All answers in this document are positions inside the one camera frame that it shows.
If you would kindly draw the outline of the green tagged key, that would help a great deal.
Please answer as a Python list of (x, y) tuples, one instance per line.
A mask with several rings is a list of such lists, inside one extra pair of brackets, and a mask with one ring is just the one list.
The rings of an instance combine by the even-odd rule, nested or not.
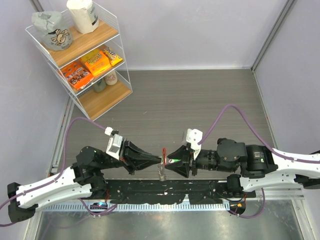
[(180, 161), (181, 161), (180, 159), (170, 158), (167, 163), (168, 163), (168, 164), (173, 164), (173, 163), (178, 163), (178, 162), (180, 162)]

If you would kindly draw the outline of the red handled crescent blade keychain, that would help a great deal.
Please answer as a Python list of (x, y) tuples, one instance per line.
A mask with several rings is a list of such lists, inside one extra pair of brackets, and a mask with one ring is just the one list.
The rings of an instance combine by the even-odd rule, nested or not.
[(167, 157), (167, 152), (166, 152), (166, 148), (164, 147), (162, 149), (162, 157), (161, 157), (160, 163), (157, 166), (158, 177), (161, 182), (164, 182), (166, 180), (166, 174), (165, 174), (166, 157)]

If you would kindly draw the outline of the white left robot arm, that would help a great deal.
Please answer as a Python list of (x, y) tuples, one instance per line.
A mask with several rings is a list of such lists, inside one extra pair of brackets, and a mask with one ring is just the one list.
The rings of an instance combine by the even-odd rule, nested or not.
[(161, 157), (141, 150), (126, 141), (124, 156), (85, 146), (76, 156), (76, 162), (60, 173), (35, 183), (7, 185), (8, 216), (12, 223), (30, 219), (37, 210), (57, 202), (77, 198), (101, 199), (107, 194), (107, 183), (102, 170), (125, 168), (130, 175), (152, 165)]

